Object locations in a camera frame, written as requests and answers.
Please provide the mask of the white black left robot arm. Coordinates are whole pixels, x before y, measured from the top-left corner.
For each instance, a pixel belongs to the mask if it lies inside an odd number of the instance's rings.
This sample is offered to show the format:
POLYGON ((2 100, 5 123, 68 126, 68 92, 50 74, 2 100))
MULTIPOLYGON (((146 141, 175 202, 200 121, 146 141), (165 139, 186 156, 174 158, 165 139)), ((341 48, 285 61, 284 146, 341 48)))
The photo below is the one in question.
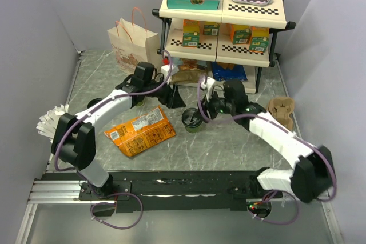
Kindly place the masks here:
POLYGON ((147 62, 139 62, 134 73, 128 75, 105 98, 86 110, 71 115, 65 113, 58 120, 51 152, 56 161, 71 165, 88 181, 99 199, 107 199, 113 192, 113 177, 96 160, 96 134, 114 117, 127 111, 145 97, 157 98, 170 109, 184 107, 176 85, 170 85, 171 76, 178 72, 177 65, 161 68, 162 79, 153 79, 156 68, 147 62))

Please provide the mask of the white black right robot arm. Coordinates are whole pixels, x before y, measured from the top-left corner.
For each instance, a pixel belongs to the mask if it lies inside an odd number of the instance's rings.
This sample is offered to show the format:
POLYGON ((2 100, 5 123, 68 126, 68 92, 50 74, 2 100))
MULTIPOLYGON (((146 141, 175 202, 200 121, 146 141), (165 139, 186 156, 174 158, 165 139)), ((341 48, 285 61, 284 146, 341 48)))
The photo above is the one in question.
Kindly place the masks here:
POLYGON ((282 191, 310 203, 332 189, 330 197, 334 198, 337 179, 328 148, 304 141, 277 122, 265 108, 248 99, 240 81, 225 81, 222 97, 215 92, 215 86, 216 81, 211 77, 204 77, 198 83, 197 91, 206 92, 203 98, 198 99, 202 118, 215 122, 218 114, 231 115, 233 121, 260 137, 290 165, 288 170, 264 168, 259 171, 249 187, 255 197, 263 197, 268 191, 282 191))

